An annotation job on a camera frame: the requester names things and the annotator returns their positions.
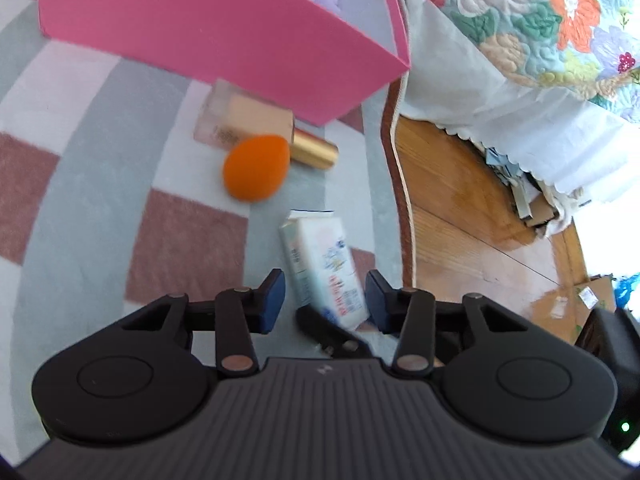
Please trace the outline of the orange makeup sponge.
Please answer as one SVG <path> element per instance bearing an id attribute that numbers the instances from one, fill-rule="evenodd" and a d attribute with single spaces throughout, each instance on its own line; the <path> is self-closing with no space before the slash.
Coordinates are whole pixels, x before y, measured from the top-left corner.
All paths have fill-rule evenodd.
<path id="1" fill-rule="evenodd" d="M 288 168 L 290 146 L 282 136 L 254 136 L 229 152 L 222 166 L 222 180 L 236 200 L 261 202 L 279 191 Z"/>

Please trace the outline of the striped checkered rug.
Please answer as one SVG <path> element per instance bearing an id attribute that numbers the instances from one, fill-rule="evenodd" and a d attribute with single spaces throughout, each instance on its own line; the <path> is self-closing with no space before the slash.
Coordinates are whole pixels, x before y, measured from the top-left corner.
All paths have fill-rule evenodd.
<path id="1" fill-rule="evenodd" d="M 36 0 L 1 0 L 1 454 L 46 434 L 30 398 L 38 367 L 153 299 L 213 298 L 284 268 L 291 210 L 344 224 L 359 274 L 414 278 L 406 189 L 387 86 L 316 129 L 329 171 L 293 165 L 277 195 L 232 200 L 224 151 L 194 130 L 209 88 L 40 32 Z"/>

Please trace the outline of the foundation bottle gold cap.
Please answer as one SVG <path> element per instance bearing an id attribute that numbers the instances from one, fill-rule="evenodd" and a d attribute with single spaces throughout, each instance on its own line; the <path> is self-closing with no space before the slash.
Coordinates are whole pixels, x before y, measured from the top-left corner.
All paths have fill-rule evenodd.
<path id="1" fill-rule="evenodd" d="M 328 170 L 338 159 L 338 148 L 295 125 L 292 110 L 265 101 L 229 81 L 218 79 L 201 107 L 194 139 L 214 148 L 231 150 L 255 136 L 280 136 L 290 156 L 312 168 Z"/>

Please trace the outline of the white tissue pack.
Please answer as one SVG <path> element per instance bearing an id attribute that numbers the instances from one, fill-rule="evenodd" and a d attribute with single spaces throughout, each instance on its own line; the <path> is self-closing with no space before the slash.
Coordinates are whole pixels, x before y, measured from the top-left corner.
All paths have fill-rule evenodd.
<path id="1" fill-rule="evenodd" d="M 344 330 L 369 318 L 342 220 L 332 211 L 292 210 L 280 227 L 299 301 Z"/>

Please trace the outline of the pink cardboard box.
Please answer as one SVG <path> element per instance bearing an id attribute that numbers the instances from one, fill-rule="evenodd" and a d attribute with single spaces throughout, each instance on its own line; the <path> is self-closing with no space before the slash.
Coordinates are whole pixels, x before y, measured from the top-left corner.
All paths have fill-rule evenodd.
<path id="1" fill-rule="evenodd" d="M 410 66 L 398 0 L 38 0 L 54 39 L 232 82 L 321 126 Z"/>

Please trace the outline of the floral quilt bedspread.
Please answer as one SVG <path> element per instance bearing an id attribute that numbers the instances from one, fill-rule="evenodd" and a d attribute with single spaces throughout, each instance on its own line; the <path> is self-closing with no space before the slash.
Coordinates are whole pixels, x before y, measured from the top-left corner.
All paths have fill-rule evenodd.
<path id="1" fill-rule="evenodd" d="M 639 0 L 430 0 L 506 78 L 639 120 Z"/>

